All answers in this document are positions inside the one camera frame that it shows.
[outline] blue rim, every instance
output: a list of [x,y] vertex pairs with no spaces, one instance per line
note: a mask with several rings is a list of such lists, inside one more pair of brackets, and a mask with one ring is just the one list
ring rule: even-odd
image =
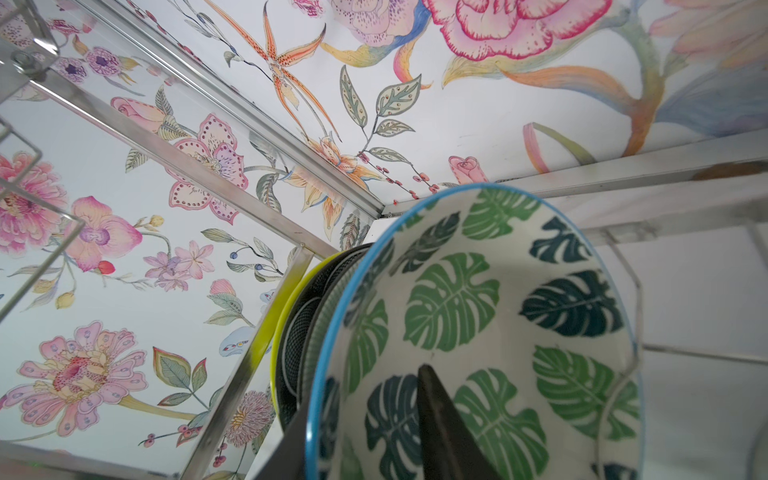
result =
[[[444,190],[439,194],[432,196],[428,200],[424,200],[420,202],[411,210],[405,212],[395,223],[393,223],[392,225],[389,226],[388,229],[386,229],[384,234],[382,234],[382,236],[376,241],[376,243],[373,244],[373,247],[371,247],[370,250],[368,250],[368,253],[365,255],[365,257],[363,257],[362,261],[357,266],[357,271],[353,275],[352,279],[349,281],[349,284],[344,289],[344,293],[342,294],[341,299],[339,299],[339,305],[336,307],[336,310],[333,312],[333,318],[331,319],[331,323],[328,328],[328,333],[326,333],[326,338],[325,340],[323,340],[323,348],[320,350],[320,358],[317,363],[317,367],[315,370],[315,377],[312,384],[312,395],[310,396],[310,407],[309,407],[309,411],[307,413],[307,419],[306,419],[306,437],[305,437],[305,451],[304,451],[304,466],[305,466],[306,480],[319,480],[319,476],[318,476],[319,428],[320,428],[320,415],[323,409],[323,390],[325,389],[326,374],[328,372],[328,366],[331,361],[333,347],[336,345],[336,337],[338,336],[339,329],[341,328],[341,324],[342,324],[342,319],[344,317],[344,313],[346,312],[346,307],[352,301],[352,296],[354,295],[355,290],[357,290],[357,287],[360,285],[360,282],[362,282],[363,276],[371,267],[371,264],[373,263],[374,259],[383,250],[384,246],[395,236],[395,233],[397,233],[400,227],[402,227],[408,221],[408,219],[416,215],[418,212],[424,210],[428,205],[430,205],[430,203],[433,200],[440,200],[444,197],[448,197],[450,195],[457,194],[460,192],[466,192],[468,190],[482,190],[484,188],[506,190],[510,192],[515,192],[517,194],[523,194],[526,197],[538,200],[542,204],[546,205],[550,210],[552,210],[557,215],[559,215],[560,218],[564,220],[565,223],[567,223],[568,226],[574,232],[578,233],[581,240],[584,242],[585,245],[587,245],[589,250],[594,253],[594,257],[598,260],[601,266],[601,269],[603,270],[603,274],[605,275],[608,281],[608,284],[611,286],[611,290],[613,290],[614,295],[616,296],[616,299],[619,302],[621,313],[622,315],[624,315],[624,318],[627,321],[627,331],[629,332],[630,341],[632,342],[635,352],[637,351],[637,342],[635,341],[634,333],[632,332],[632,326],[629,324],[629,317],[627,316],[627,312],[624,309],[624,302],[621,301],[619,291],[616,288],[616,285],[614,283],[613,278],[611,277],[611,274],[608,272],[608,269],[605,267],[605,264],[603,263],[603,259],[600,258],[600,256],[597,254],[596,249],[592,246],[591,243],[589,243],[589,240],[587,240],[587,237],[584,236],[581,230],[579,230],[576,227],[576,225],[574,225],[573,222],[571,222],[571,220],[568,217],[566,217],[560,210],[553,207],[552,205],[542,200],[541,198],[536,197],[535,195],[531,195],[526,191],[519,190],[513,187],[506,187],[504,185],[499,185],[499,184],[469,184],[469,185],[460,185],[458,187],[453,187],[448,190]],[[643,382],[642,382],[640,372],[637,373],[637,390],[638,390],[638,396],[640,397],[640,418],[641,418],[640,428],[642,433],[642,439],[640,442],[640,462],[637,467],[637,478],[640,479],[640,478],[643,478],[642,473],[643,473],[643,464],[645,459],[645,401],[643,396]]]

